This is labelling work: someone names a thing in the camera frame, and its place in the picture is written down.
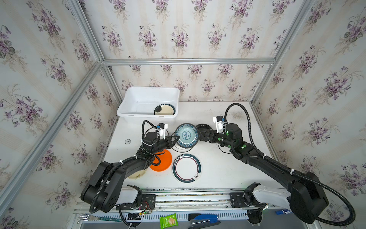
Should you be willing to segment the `blue floral green plate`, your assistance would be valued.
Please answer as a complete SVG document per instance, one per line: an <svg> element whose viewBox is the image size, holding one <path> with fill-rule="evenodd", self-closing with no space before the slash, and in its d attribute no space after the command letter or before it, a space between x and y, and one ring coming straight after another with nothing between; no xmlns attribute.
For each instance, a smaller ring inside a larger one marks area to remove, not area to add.
<svg viewBox="0 0 366 229"><path fill-rule="evenodd" d="M178 126L175 135L179 136L176 144L181 148L193 148L199 141L199 131L196 126L190 123Z"/></svg>

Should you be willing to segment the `cream plate black blob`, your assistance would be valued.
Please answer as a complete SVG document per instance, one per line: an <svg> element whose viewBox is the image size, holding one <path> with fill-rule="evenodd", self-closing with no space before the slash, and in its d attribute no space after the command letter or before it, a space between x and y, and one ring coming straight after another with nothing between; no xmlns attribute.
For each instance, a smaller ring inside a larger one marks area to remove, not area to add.
<svg viewBox="0 0 366 229"><path fill-rule="evenodd" d="M176 109L171 104L161 104L154 109L154 115L174 115Z"/></svg>

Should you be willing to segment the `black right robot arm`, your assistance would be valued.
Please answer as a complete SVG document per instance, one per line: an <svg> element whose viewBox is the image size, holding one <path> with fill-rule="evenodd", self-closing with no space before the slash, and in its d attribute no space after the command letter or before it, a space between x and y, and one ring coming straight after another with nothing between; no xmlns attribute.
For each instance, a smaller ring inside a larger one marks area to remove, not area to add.
<svg viewBox="0 0 366 229"><path fill-rule="evenodd" d="M248 125L249 142L244 141L241 128L235 123L227 120L229 110L240 107L246 117ZM230 153L243 163L255 167L278 182L288 192L285 197L284 208L291 210L301 221L312 224L316 220L332 226L348 226L356 219L356 211L352 204L338 191L323 184L318 177L312 173L302 173L277 162L260 151L253 139L251 120L247 109L240 103L232 103L228 106L224 116L217 116L213 119L216 129L209 125L199 124L198 133L203 136L204 142L217 144L220 147L229 148ZM320 217L320 214L329 205L325 191L337 196L346 205L349 216L342 221L330 221Z"/></svg>

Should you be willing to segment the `white plastic bin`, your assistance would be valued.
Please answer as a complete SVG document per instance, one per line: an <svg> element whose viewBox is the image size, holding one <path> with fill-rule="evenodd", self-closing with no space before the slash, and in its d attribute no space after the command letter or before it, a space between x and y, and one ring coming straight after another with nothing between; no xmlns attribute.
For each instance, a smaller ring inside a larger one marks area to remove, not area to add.
<svg viewBox="0 0 366 229"><path fill-rule="evenodd" d="M127 89L117 115L130 125L140 126L147 120L153 124L175 123L179 112L180 90L175 87L143 87L133 86ZM174 115L154 115L154 109L161 104L175 107Z"/></svg>

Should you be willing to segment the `white plate black flower outline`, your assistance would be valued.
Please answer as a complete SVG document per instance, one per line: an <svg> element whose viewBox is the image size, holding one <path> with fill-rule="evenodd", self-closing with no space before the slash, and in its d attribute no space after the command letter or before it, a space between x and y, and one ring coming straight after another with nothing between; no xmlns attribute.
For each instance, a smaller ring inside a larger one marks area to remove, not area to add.
<svg viewBox="0 0 366 229"><path fill-rule="evenodd" d="M193 147L191 147L191 148L183 148L183 147L181 147L181 146L179 146L179 145L175 145L175 146L173 146L173 151L175 151L175 152L177 152L177 153L181 153L181 154L184 154L184 153L188 153L189 151L191 151L192 149L193 149Z"/></svg>

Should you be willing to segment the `black round plate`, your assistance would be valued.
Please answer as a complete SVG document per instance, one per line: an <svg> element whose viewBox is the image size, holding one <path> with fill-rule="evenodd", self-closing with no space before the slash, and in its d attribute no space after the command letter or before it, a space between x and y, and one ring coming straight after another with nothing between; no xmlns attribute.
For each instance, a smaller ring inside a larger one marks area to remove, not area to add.
<svg viewBox="0 0 366 229"><path fill-rule="evenodd" d="M196 128L199 131L203 131L203 130L212 130L213 128L211 126L209 126L208 124L198 124L196 125Z"/></svg>

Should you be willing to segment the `orange plastic plate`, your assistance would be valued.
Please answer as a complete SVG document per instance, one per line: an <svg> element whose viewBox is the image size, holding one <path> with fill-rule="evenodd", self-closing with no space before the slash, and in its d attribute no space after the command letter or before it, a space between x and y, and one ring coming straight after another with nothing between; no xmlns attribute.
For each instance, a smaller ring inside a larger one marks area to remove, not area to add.
<svg viewBox="0 0 366 229"><path fill-rule="evenodd" d="M160 159L160 164L157 166L150 165L150 168L153 171L163 172L171 166L173 158L172 158L171 152L169 150L165 149L165 150L163 150L163 152L158 152L155 155Z"/></svg>

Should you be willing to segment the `cream plate small flowers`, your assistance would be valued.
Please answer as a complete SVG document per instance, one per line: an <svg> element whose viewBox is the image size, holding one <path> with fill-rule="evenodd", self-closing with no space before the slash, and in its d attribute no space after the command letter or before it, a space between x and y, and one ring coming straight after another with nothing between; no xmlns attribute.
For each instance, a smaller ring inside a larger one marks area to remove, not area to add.
<svg viewBox="0 0 366 229"><path fill-rule="evenodd" d="M138 172L133 173L128 178L129 179L138 179L138 178L141 178L146 172L147 172L146 169L145 170L140 170Z"/></svg>

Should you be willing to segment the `green snack packet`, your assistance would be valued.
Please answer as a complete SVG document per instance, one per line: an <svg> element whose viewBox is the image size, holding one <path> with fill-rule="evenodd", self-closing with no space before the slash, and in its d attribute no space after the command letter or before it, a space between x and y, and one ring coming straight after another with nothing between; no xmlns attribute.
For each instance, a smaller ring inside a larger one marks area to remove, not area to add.
<svg viewBox="0 0 366 229"><path fill-rule="evenodd" d="M165 217L160 217L160 229L167 229L174 226L178 226L176 213Z"/></svg>

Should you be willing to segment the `blue marker pen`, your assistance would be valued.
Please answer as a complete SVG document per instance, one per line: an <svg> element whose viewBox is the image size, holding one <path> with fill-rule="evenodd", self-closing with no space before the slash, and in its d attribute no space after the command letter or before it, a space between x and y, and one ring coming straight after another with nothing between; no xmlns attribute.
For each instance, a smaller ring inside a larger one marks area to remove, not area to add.
<svg viewBox="0 0 366 229"><path fill-rule="evenodd" d="M285 214L292 214L293 212L290 210L278 210L276 211L276 215L285 215Z"/></svg>

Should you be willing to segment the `metal fork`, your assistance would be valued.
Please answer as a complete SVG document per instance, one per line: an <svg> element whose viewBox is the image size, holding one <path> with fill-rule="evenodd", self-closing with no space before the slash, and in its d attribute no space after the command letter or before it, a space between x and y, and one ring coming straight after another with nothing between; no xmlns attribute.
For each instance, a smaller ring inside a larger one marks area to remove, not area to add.
<svg viewBox="0 0 366 229"><path fill-rule="evenodd" d="M89 214L82 214L78 216L78 221L98 221L99 217Z"/></svg>

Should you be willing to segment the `aluminium rail base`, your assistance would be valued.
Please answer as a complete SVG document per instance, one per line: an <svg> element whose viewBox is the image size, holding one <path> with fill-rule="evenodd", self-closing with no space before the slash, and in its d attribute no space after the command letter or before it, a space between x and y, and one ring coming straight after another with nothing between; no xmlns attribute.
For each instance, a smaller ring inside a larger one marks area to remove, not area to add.
<svg viewBox="0 0 366 229"><path fill-rule="evenodd" d="M243 189L146 189L136 205L124 203L121 210L113 207L107 213L84 209L76 213L120 219L123 216L133 223L158 222L160 217L174 213L179 221L187 221L191 213L215 214L220 220L248 219L249 212L261 206L245 204L241 200L243 193Z"/></svg>

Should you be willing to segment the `aluminium frame top bar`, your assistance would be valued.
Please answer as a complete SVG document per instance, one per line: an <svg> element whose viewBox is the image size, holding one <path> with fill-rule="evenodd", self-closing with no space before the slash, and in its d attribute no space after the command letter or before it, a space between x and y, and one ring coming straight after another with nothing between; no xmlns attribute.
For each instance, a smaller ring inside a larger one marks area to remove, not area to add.
<svg viewBox="0 0 366 229"><path fill-rule="evenodd" d="M105 66L123 65L271 65L274 58L157 58L157 59L105 59Z"/></svg>

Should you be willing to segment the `aluminium frame post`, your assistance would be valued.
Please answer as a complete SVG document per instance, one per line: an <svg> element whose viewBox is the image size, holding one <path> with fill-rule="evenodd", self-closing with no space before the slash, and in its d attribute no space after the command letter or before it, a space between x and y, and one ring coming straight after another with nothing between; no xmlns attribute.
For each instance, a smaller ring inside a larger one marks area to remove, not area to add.
<svg viewBox="0 0 366 229"><path fill-rule="evenodd" d="M251 98L251 104L256 105L261 96L264 93L264 90L266 86L268 85L271 77L273 76L275 70L280 65L282 59L284 58L287 50L290 49L291 42L296 37L298 31L300 30L302 24L304 23L307 14L310 12L311 7L313 6L315 1L303 1L303 3L300 5L299 10L297 11L292 23L290 24L290 27L281 42L278 50L275 53L274 56L274 62L270 64L268 67L266 73L264 74L261 82L259 83L258 87L256 88L255 93L253 94Z"/></svg>
<svg viewBox="0 0 366 229"><path fill-rule="evenodd" d="M117 102L117 105L119 106L122 103L123 97L122 97L122 95L118 89L117 83L116 83L114 77L112 76L112 73L106 63L106 59L97 43L97 40L88 23L88 20L82 10L81 4L77 0L75 0L75 1L70 0L67 2L75 17L75 20L78 23L78 26L85 38L85 41L90 48L90 53L93 55L96 62L98 63L99 69L102 72L102 74L104 75L107 85L108 85L109 89L111 90L112 95L114 96L114 99Z"/></svg>

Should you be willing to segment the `aluminium frame post right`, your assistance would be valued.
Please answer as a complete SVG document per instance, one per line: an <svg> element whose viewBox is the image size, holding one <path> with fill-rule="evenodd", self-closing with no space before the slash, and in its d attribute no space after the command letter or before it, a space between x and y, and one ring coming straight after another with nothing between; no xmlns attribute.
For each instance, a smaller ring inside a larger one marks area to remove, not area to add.
<svg viewBox="0 0 366 229"><path fill-rule="evenodd" d="M273 76L275 70L280 65L282 59L284 58L287 50L290 49L291 42L296 37L298 31L300 30L302 24L304 23L307 14L310 12L311 7L313 6L315 1L303 1L303 3L300 5L299 10L297 11L292 23L290 24L290 27L281 42L278 50L275 53L274 56L274 62L270 64L268 67L266 73L264 74L261 82L259 83L258 87L256 88L255 93L253 94L251 98L251 104L256 105L261 96L264 93L264 90L266 86L268 85L271 77Z"/></svg>

